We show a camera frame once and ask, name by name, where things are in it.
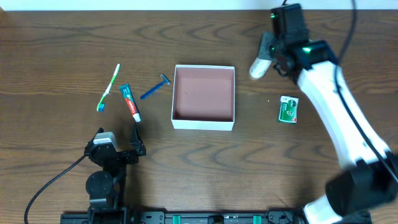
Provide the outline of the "white Pantene tube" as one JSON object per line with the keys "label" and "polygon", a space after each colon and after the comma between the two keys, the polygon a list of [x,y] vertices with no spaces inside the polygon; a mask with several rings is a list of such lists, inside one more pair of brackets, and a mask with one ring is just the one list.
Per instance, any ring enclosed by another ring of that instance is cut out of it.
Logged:
{"label": "white Pantene tube", "polygon": [[260,59],[259,57],[257,57],[249,69],[250,77],[253,80],[257,80],[263,77],[270,67],[271,63],[271,60]]}

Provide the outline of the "green soap packet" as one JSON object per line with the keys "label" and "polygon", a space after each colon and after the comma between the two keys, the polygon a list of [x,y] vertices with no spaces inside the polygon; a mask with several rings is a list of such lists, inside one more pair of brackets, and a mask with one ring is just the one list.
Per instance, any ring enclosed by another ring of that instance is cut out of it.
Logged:
{"label": "green soap packet", "polygon": [[299,99],[291,96],[280,97],[278,122],[295,124]]}

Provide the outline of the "white box pink inside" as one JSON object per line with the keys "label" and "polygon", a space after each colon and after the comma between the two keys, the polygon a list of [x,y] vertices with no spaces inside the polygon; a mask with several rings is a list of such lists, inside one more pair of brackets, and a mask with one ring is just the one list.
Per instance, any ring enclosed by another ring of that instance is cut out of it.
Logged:
{"label": "white box pink inside", "polygon": [[175,66],[171,110],[174,129],[231,131],[234,116],[234,67]]}

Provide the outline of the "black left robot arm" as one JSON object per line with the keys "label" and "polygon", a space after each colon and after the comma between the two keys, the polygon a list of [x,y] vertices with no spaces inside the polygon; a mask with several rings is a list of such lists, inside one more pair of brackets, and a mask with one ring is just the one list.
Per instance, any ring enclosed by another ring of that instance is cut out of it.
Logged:
{"label": "black left robot arm", "polygon": [[127,166],[137,164],[146,155],[146,147],[135,124],[129,141],[130,149],[118,151],[117,140],[112,132],[99,128],[88,141],[84,155],[100,166],[86,181],[90,198],[88,223],[139,223],[140,215],[124,204]]}

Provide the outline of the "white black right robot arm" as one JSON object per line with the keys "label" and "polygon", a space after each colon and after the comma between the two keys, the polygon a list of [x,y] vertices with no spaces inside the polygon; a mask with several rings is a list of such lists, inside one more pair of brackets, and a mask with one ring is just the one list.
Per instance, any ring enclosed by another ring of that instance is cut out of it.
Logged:
{"label": "white black right robot arm", "polygon": [[302,210],[305,223],[370,223],[370,209],[397,198],[397,156],[377,135],[351,94],[340,56],[311,40],[299,4],[270,12],[258,59],[291,79],[315,107],[330,135],[342,173]]}

